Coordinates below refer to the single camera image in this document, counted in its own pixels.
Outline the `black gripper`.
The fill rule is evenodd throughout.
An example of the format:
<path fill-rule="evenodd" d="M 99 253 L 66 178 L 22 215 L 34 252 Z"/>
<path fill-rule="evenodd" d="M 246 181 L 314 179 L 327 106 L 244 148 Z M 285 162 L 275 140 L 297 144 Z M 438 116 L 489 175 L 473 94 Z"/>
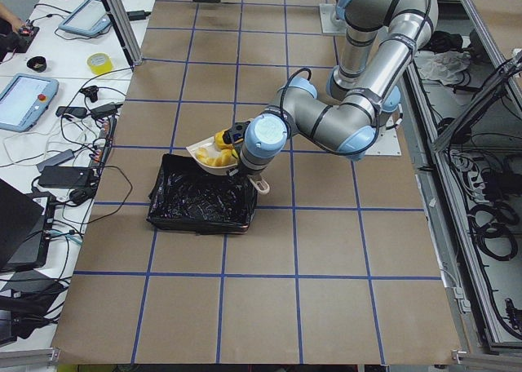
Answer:
<path fill-rule="evenodd" d="M 223 144 L 225 148 L 235 148 L 244 140 L 246 129 L 251 123 L 251 120 L 244 122 L 235 122 L 230 128 L 224 131 L 222 135 Z"/>

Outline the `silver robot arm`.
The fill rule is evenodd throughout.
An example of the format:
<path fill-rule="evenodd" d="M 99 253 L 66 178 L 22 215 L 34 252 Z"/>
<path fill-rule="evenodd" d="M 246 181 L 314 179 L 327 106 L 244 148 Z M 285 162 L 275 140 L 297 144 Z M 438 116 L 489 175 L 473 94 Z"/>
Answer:
<path fill-rule="evenodd" d="M 385 103 L 438 20 L 436 0 L 337 0 L 346 22 L 345 47 L 326 85 L 328 105 L 294 74 L 246 127 L 234 173 L 258 175 L 301 135 L 337 156 L 358 160 L 378 138 Z"/>

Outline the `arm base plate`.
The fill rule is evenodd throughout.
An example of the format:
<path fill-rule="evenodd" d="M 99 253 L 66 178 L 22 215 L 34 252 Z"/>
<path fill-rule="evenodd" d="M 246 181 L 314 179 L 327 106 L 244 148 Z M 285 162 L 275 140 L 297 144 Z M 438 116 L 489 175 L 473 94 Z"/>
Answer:
<path fill-rule="evenodd" d="M 401 150 L 396 129 L 381 127 L 376 142 L 366 150 L 365 155 L 399 157 Z"/>
<path fill-rule="evenodd" d="M 319 5 L 321 30 L 324 35 L 342 36 L 346 33 L 346 22 L 337 17 L 334 4 L 322 3 Z"/>

